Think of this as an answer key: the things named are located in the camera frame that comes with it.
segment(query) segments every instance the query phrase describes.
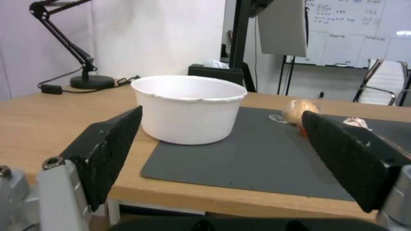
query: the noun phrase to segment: wooden table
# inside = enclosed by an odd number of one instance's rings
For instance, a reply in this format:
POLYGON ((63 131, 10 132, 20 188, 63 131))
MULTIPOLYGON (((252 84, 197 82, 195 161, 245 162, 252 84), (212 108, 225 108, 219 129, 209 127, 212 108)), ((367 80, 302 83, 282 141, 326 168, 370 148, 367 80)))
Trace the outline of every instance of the wooden table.
MULTIPOLYGON (((250 93, 242 106, 281 109, 291 97, 250 93)), ((318 100, 322 113, 411 122, 411 109, 318 100)), ((59 155, 90 123, 135 107, 128 86, 92 94, 35 94, 0 103, 0 164, 20 168, 31 183, 41 163, 59 155)), ((140 170, 158 141, 138 131, 109 197, 131 202, 253 217, 374 219, 350 201, 146 179, 140 170)))

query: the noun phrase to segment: white bowl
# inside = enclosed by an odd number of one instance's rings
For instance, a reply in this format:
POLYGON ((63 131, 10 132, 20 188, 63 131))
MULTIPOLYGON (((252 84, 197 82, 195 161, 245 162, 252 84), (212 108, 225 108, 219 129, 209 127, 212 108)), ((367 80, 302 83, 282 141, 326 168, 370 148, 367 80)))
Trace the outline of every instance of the white bowl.
POLYGON ((232 131, 244 87, 198 76, 151 76, 131 82, 143 106, 143 130, 159 140, 205 144, 232 131))

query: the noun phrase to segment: desk mat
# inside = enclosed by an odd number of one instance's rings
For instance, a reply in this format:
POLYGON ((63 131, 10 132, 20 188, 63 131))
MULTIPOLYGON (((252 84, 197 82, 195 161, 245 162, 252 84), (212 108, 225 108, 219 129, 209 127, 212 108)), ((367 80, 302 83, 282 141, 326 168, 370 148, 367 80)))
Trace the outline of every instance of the desk mat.
MULTIPOLYGON (((270 120, 281 111, 241 107, 222 141, 198 146, 159 142, 141 170, 146 178, 198 185, 354 201, 309 141, 289 124, 270 120)), ((338 121, 346 117, 327 116, 338 121)), ((376 134, 411 151, 411 123, 365 119, 376 134)))

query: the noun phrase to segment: whiteboard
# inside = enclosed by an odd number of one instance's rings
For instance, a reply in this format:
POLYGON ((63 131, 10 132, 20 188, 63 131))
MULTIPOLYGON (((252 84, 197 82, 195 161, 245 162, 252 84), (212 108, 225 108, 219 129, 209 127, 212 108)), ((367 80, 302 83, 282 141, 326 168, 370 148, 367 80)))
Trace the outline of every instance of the whiteboard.
POLYGON ((306 0, 306 6, 307 57, 296 63, 362 68, 379 58, 411 65, 411 0, 306 0))

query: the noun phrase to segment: office chair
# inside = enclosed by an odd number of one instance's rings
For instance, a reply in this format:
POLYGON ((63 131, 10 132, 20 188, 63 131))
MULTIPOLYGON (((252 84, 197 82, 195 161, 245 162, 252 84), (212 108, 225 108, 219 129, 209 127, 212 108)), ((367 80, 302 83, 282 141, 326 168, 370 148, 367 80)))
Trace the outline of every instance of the office chair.
POLYGON ((392 106, 407 91, 407 63, 371 59, 353 102, 392 106))

